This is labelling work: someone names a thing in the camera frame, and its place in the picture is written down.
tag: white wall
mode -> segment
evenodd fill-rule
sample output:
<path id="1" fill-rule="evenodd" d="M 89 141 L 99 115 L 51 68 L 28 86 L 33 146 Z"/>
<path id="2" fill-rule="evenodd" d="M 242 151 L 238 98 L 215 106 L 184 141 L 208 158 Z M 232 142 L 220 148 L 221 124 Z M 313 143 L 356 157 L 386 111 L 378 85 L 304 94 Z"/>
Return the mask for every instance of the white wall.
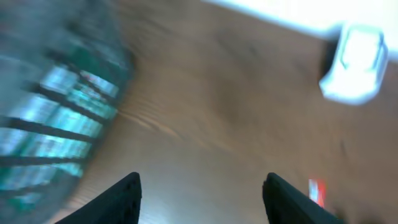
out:
<path id="1" fill-rule="evenodd" d="M 327 39 L 344 21 L 383 29 L 390 58 L 398 60 L 398 0 L 208 0 L 260 19 Z"/>

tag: wood grain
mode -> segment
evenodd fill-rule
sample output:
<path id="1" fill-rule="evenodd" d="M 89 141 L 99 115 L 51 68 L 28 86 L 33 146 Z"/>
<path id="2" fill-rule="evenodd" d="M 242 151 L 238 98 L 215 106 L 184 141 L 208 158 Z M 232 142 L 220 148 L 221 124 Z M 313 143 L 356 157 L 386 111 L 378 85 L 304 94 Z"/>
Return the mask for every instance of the wood grain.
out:
<path id="1" fill-rule="evenodd" d="M 110 135 L 66 209 L 132 171 L 140 223 L 267 223 L 262 181 L 302 192 L 326 182 L 326 208 L 350 223 L 396 223 L 398 66 L 366 105 L 327 101 L 327 43 L 194 0 L 118 0 L 137 74 Z"/>

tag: white object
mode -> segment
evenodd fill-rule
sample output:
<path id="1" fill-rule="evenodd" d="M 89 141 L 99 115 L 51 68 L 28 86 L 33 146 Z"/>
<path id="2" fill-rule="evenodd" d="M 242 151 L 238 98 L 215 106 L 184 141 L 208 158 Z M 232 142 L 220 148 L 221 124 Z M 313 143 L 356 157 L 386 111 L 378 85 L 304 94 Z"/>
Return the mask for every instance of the white object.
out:
<path id="1" fill-rule="evenodd" d="M 323 96 L 349 105 L 363 104 L 380 90 L 387 67 L 382 31 L 364 25 L 345 25 L 333 64 L 319 86 Z"/>

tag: white plastic object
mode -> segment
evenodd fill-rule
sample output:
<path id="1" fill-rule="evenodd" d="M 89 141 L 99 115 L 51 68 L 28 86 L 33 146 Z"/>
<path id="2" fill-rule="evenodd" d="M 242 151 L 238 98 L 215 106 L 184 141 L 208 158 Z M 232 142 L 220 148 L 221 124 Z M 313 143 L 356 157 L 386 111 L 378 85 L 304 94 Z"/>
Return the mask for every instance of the white plastic object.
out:
<path id="1" fill-rule="evenodd" d="M 380 90 L 388 49 L 377 27 L 347 24 L 338 42 L 333 64 L 319 81 L 325 98 L 349 105 L 371 100 Z"/>

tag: dark object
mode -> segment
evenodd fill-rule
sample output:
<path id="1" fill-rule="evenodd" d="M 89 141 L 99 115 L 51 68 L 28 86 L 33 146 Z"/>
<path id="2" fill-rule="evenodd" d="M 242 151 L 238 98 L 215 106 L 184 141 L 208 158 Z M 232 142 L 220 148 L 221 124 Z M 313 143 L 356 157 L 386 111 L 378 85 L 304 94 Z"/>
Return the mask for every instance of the dark object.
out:
<path id="1" fill-rule="evenodd" d="M 141 197 L 139 174 L 133 172 L 57 223 L 136 224 L 139 218 Z"/>
<path id="2" fill-rule="evenodd" d="M 275 173 L 268 174 L 262 198 L 270 224 L 343 223 Z"/>

